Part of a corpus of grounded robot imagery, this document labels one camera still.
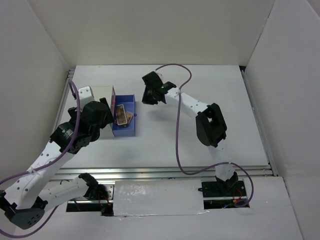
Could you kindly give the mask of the pink drawer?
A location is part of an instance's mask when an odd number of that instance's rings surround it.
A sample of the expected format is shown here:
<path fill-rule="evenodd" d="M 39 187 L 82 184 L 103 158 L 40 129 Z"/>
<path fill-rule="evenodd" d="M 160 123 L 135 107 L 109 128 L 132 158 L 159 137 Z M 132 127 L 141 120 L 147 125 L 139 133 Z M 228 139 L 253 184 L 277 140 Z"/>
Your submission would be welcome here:
<path fill-rule="evenodd" d="M 114 87 L 111 90 L 111 98 L 110 98 L 110 110 L 112 114 L 115 112 L 115 104 L 116 104 L 116 93 Z"/>

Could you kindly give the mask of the square blush palette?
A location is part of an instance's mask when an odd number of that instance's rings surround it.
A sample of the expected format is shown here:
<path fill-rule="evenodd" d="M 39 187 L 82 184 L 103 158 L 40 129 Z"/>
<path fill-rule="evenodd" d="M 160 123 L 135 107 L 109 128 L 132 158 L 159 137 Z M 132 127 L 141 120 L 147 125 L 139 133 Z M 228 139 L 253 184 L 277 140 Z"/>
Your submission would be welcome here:
<path fill-rule="evenodd" d="M 127 124 L 129 124 L 131 122 L 131 120 L 133 119 L 134 114 L 132 112 L 126 111 L 125 115 L 126 115 Z"/>

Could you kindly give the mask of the long brown eyeshadow palette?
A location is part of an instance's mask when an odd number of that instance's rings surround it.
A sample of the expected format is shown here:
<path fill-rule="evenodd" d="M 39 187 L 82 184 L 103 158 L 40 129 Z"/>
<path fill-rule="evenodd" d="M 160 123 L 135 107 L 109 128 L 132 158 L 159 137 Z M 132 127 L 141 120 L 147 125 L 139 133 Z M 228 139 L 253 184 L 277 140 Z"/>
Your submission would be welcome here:
<path fill-rule="evenodd" d="M 115 106 L 116 122 L 118 126 L 126 125 L 128 123 L 125 107 L 123 104 Z"/>

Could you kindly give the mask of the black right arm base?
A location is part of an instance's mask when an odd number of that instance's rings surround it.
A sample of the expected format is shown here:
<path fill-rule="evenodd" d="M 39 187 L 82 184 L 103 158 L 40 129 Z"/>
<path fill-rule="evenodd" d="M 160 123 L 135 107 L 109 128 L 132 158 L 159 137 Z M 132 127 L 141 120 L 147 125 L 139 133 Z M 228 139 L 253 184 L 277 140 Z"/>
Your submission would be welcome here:
<path fill-rule="evenodd" d="M 242 180 L 238 181 L 229 190 L 217 181 L 203 181 L 198 191 L 202 193 L 204 198 L 242 198 L 247 196 L 246 188 Z"/>

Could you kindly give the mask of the purple blue drawer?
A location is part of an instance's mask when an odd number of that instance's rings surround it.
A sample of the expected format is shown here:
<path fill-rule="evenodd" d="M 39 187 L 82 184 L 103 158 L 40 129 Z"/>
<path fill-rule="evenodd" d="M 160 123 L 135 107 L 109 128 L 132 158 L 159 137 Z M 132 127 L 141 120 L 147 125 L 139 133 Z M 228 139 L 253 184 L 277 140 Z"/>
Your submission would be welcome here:
<path fill-rule="evenodd" d="M 116 95 L 115 105 L 123 105 L 124 110 L 132 114 L 131 120 L 127 125 L 112 126 L 112 132 L 115 137 L 134 137 L 136 135 L 136 99 L 134 94 L 129 95 Z"/>

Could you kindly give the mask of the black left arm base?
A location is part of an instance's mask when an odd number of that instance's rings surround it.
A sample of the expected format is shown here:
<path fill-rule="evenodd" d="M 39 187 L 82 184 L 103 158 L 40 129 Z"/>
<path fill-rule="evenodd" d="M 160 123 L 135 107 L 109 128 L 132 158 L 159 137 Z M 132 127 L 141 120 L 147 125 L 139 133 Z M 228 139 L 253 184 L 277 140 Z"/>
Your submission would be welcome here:
<path fill-rule="evenodd" d="M 101 216 L 114 216 L 114 184 L 99 184 L 89 195 L 67 201 L 67 213 L 99 213 Z"/>

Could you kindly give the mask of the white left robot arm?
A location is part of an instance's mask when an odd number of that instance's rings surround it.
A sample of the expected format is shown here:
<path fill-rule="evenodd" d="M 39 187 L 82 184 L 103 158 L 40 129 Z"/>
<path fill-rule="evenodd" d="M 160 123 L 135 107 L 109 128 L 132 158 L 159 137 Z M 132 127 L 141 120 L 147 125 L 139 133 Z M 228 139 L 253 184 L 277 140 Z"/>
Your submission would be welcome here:
<path fill-rule="evenodd" d="M 81 173 L 54 187 L 46 187 L 66 162 L 81 148 L 98 140 L 100 130 L 114 121 L 105 98 L 88 102 L 81 111 L 71 107 L 68 114 L 70 120 L 56 128 L 27 173 L 0 193 L 0 208 L 4 215 L 22 230 L 33 227 L 45 212 L 71 199 L 107 200 L 109 197 L 106 187 L 89 173 Z"/>

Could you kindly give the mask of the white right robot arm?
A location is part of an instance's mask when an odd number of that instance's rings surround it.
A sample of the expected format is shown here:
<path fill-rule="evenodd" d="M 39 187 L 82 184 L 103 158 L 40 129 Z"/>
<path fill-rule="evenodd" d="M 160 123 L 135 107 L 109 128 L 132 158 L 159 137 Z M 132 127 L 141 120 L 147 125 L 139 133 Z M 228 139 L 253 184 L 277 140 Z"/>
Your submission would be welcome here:
<path fill-rule="evenodd" d="M 227 160 L 226 137 L 227 125 L 222 111 L 216 103 L 203 103 L 182 92 L 174 83 L 164 83 L 160 74 L 152 71 L 142 77 L 145 90 L 142 103 L 157 105 L 159 102 L 177 108 L 175 129 L 175 155 L 177 165 L 182 173 L 188 176 L 197 175 L 211 168 L 215 169 L 218 192 L 223 196 L 230 195 L 235 190 L 238 174 L 233 165 Z M 195 172 L 185 171 L 179 157 L 179 124 L 181 113 L 187 114 L 195 120 L 195 130 L 198 140 L 210 152 L 214 164 Z"/>

